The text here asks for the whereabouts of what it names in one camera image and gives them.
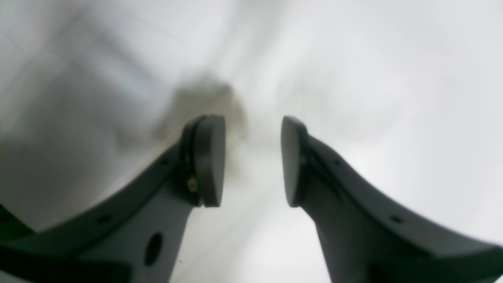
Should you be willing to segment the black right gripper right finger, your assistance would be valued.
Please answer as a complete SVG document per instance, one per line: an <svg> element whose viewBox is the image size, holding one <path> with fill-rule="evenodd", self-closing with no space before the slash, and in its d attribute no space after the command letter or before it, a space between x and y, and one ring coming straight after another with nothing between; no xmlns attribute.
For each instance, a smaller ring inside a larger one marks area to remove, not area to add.
<svg viewBox="0 0 503 283"><path fill-rule="evenodd" d="M281 124L285 195L313 220L333 283L494 283L502 247L393 201L299 119Z"/></svg>

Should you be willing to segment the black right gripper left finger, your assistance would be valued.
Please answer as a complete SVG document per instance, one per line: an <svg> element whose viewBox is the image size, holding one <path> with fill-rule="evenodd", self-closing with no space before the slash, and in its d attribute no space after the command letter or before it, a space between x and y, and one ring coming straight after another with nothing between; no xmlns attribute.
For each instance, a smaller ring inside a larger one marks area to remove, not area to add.
<svg viewBox="0 0 503 283"><path fill-rule="evenodd" d="M222 201L225 117L201 115L121 191L41 233L1 244L1 271L28 283L166 283L194 208Z"/></svg>

